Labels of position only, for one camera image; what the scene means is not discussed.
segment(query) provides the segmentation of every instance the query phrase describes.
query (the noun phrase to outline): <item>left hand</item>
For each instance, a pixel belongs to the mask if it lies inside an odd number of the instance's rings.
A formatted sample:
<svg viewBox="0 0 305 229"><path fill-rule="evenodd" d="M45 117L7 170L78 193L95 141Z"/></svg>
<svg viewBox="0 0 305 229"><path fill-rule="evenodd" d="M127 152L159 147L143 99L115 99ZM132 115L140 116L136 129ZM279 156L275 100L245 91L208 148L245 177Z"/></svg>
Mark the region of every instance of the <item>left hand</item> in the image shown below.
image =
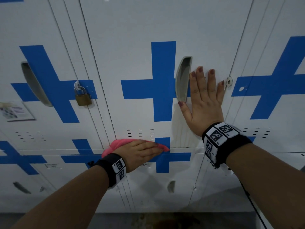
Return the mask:
<svg viewBox="0 0 305 229"><path fill-rule="evenodd" d="M126 172L129 173L143 163L161 154L163 150L157 146L158 144L155 142L135 140L117 148L113 153L123 158L126 165Z"/></svg>

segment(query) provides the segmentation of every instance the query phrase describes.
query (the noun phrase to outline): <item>hand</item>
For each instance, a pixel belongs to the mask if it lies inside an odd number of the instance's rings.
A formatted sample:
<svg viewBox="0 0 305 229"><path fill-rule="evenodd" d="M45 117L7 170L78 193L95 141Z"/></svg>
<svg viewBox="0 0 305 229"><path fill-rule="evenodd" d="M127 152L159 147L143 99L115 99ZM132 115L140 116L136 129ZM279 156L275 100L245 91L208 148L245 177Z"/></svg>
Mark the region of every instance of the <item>hand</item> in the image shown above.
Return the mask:
<svg viewBox="0 0 305 229"><path fill-rule="evenodd" d="M203 67L198 67L196 72L190 73L190 89L192 112L186 103L179 101L182 114L189 128L198 136L217 122L223 122L221 104L224 98L224 81L220 82L216 90L215 70L208 73L208 84L204 77Z"/></svg>
<svg viewBox="0 0 305 229"><path fill-rule="evenodd" d="M163 150L157 146L158 144L155 142L135 140L114 150L113 153L123 158L126 172L129 173L153 157L161 154Z"/></svg>

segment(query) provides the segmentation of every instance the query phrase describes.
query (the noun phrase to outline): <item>dark floor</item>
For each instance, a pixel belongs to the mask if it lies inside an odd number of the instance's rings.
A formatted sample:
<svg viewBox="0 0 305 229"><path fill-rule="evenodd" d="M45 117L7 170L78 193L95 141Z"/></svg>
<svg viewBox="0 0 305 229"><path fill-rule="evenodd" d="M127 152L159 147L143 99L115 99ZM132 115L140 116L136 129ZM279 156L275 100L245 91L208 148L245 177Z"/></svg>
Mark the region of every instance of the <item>dark floor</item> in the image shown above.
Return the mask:
<svg viewBox="0 0 305 229"><path fill-rule="evenodd" d="M0 214L0 228L10 228L23 214ZM95 214L88 229L255 229L255 212Z"/></svg>

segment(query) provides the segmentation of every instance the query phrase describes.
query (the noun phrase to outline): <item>wristband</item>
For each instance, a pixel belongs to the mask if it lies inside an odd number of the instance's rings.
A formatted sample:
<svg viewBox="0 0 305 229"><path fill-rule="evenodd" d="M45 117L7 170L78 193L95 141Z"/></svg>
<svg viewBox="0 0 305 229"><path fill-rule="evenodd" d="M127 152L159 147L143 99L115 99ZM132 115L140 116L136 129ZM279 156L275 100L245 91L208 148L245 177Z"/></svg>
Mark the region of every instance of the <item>wristband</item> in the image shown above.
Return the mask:
<svg viewBox="0 0 305 229"><path fill-rule="evenodd" d="M126 176L126 165L122 157L118 154L108 154L97 162L89 162L90 167L94 165L101 166L109 178L109 188L116 186Z"/></svg>
<svg viewBox="0 0 305 229"><path fill-rule="evenodd" d="M240 132L236 127L224 122L214 123L204 131L202 134L204 153L215 169L226 163L227 157L234 150L252 143L249 138Z"/></svg>

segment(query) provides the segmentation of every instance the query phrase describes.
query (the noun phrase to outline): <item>pink cloth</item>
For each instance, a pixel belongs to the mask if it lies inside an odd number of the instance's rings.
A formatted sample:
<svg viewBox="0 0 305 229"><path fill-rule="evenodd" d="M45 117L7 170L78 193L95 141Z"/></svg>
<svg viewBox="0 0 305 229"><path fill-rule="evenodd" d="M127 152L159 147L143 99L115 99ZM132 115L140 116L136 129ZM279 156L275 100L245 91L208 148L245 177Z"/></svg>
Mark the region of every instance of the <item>pink cloth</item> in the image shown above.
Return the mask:
<svg viewBox="0 0 305 229"><path fill-rule="evenodd" d="M121 139L121 140L114 140L110 147L108 149L105 149L104 152L102 153L102 158L105 157L108 154L111 154L114 150L117 148L126 145L132 141L135 141L137 139ZM164 152L168 152L170 149L167 148L165 145L158 144L158 148L163 149Z"/></svg>

